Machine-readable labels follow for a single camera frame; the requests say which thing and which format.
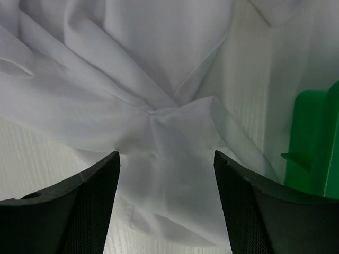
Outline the white t shirt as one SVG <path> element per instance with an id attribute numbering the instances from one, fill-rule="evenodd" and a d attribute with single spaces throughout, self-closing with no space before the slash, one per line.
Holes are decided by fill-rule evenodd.
<path id="1" fill-rule="evenodd" d="M 226 246 L 220 150 L 276 174 L 215 97 L 194 99 L 232 1 L 1 1 L 1 116 L 90 161 L 118 151 L 133 228 Z"/>

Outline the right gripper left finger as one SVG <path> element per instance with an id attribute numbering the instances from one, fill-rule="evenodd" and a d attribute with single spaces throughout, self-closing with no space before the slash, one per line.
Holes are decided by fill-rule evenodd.
<path id="1" fill-rule="evenodd" d="M 1 253 L 103 253 L 120 173 L 113 152 L 21 199 L 1 201 Z"/>

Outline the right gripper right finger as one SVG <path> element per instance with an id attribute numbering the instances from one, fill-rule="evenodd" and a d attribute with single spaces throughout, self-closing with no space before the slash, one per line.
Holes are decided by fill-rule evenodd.
<path id="1" fill-rule="evenodd" d="M 232 253 L 338 253 L 338 200 L 283 186 L 220 151 L 214 169 Z"/>

